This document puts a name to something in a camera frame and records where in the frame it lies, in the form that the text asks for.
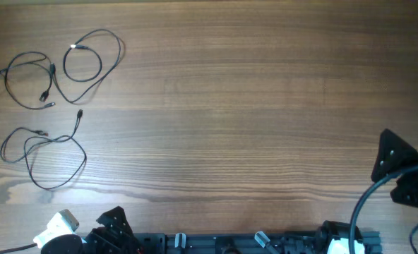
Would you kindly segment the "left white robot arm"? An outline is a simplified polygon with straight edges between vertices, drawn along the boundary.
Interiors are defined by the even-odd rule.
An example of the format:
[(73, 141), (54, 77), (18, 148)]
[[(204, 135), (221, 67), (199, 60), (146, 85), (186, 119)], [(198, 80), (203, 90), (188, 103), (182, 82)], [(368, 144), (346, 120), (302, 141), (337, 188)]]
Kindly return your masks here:
[(134, 236), (120, 206), (97, 219), (100, 225), (86, 236), (76, 233), (79, 221), (65, 209), (57, 212), (47, 229), (34, 237), (41, 254), (143, 254), (142, 243)]

